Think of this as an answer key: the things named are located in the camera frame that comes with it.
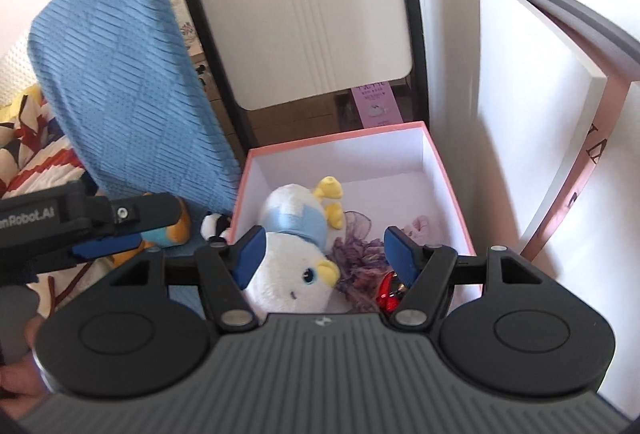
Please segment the person's hand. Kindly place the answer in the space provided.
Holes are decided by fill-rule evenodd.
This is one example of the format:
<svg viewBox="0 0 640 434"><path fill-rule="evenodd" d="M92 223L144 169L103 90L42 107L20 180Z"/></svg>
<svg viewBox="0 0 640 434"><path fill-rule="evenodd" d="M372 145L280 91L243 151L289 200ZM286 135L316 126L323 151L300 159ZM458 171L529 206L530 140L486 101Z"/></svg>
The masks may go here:
<svg viewBox="0 0 640 434"><path fill-rule="evenodd" d="M9 398L1 399L1 409L14 420L24 417L49 394L32 354L32 347L43 321L43 316L39 313L27 321L25 340L29 351L19 362L1 367L1 389L11 394Z"/></svg>

